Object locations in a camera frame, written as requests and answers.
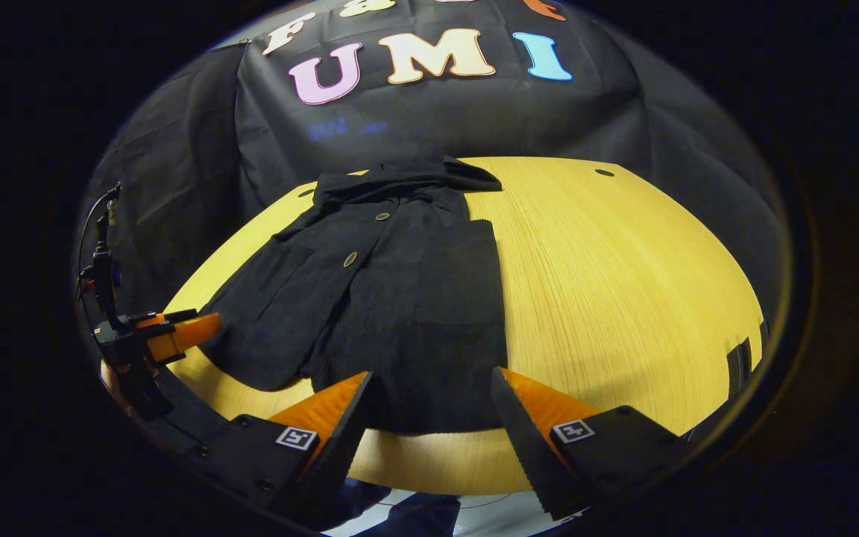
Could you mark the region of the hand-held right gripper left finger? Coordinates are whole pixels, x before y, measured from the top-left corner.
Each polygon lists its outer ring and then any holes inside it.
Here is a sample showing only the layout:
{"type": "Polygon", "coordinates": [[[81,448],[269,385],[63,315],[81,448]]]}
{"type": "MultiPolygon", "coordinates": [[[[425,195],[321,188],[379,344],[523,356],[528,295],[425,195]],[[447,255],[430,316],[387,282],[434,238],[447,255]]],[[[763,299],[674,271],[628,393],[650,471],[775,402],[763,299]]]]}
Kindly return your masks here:
{"type": "Polygon", "coordinates": [[[193,469],[258,509],[306,523],[334,506],[371,411],[362,371],[270,418],[239,415],[193,448],[193,469]]]}

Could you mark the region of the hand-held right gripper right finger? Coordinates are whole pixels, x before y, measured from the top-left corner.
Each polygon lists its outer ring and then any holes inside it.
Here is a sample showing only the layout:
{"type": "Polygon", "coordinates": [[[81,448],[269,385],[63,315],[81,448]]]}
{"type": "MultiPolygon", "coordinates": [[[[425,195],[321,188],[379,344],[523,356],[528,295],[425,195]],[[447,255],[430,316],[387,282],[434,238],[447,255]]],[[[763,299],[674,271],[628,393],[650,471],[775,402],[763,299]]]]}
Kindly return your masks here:
{"type": "Polygon", "coordinates": [[[691,451],[632,406],[597,410],[504,367],[492,370],[491,398],[540,506],[555,520],[623,499],[691,451]]]}

